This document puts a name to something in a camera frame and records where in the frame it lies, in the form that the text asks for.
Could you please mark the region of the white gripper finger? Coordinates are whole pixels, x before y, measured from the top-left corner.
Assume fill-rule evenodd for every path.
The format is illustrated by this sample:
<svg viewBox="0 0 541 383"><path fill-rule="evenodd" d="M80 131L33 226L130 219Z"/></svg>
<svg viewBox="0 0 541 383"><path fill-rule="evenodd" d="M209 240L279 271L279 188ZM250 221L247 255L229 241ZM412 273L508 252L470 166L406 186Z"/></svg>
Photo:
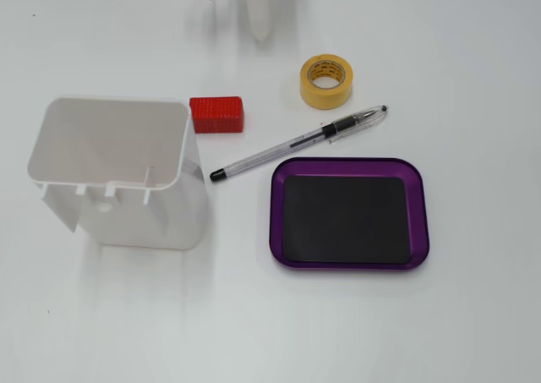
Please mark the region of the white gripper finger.
<svg viewBox="0 0 541 383"><path fill-rule="evenodd" d="M245 0L249 26L256 41L269 41L272 37L274 0Z"/></svg>

